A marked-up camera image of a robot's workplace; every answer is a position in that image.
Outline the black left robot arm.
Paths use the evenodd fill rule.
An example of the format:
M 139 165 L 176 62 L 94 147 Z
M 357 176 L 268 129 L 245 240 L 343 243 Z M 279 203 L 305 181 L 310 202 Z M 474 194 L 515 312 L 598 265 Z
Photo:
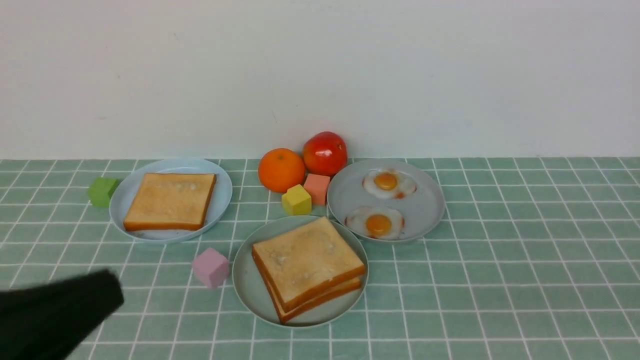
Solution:
M 109 269 L 2 290 L 0 357 L 65 360 L 124 302 L 121 281 Z

